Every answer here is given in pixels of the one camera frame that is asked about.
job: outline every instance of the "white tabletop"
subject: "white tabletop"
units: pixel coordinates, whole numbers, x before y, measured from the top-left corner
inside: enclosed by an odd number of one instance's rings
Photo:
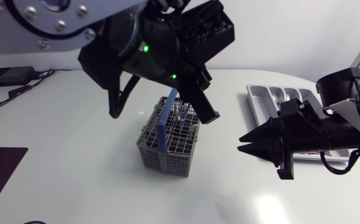
[[[360,160],[344,176],[295,162],[295,180],[280,180],[272,163],[237,150],[255,127],[247,84],[314,83],[210,73],[205,93],[221,117],[200,127],[188,178],[144,168],[136,146],[168,87],[141,79],[112,119],[105,90],[84,72],[63,72],[0,108],[0,147],[29,148],[0,194],[0,223],[360,223]]]

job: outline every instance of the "black power adapter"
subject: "black power adapter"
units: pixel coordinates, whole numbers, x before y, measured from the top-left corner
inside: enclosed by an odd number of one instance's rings
[[[0,68],[0,86],[26,85],[34,72],[32,66]]]

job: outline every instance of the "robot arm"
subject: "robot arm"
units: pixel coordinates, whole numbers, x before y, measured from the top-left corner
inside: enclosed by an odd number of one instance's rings
[[[219,1],[183,12],[188,2],[0,0],[0,53],[82,47],[78,60],[108,90],[113,118],[141,77],[178,89],[209,123],[219,114],[203,92],[212,80],[205,63],[234,41],[234,25]],[[122,91],[123,71],[133,77]]]
[[[244,153],[271,161],[281,179],[293,179],[293,153],[320,152],[324,166],[334,174],[349,172],[360,157],[360,53],[351,68],[317,81],[323,109],[297,99],[280,105],[277,118],[270,118],[240,138],[251,142],[239,146]],[[355,149],[344,170],[331,167],[325,151]]]

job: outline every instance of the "white wall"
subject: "white wall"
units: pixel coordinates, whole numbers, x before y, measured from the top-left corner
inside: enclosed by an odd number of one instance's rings
[[[196,6],[205,0],[192,0]],[[351,65],[360,51],[360,0],[222,0],[236,41],[208,68],[260,69],[317,81]],[[0,55],[0,67],[80,69],[78,50]]]

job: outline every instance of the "green led light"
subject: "green led light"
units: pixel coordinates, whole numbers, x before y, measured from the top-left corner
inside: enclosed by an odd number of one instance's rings
[[[143,50],[144,50],[144,53],[147,53],[148,50],[149,50],[149,46],[148,46],[148,45],[145,45],[144,48],[143,48]]]

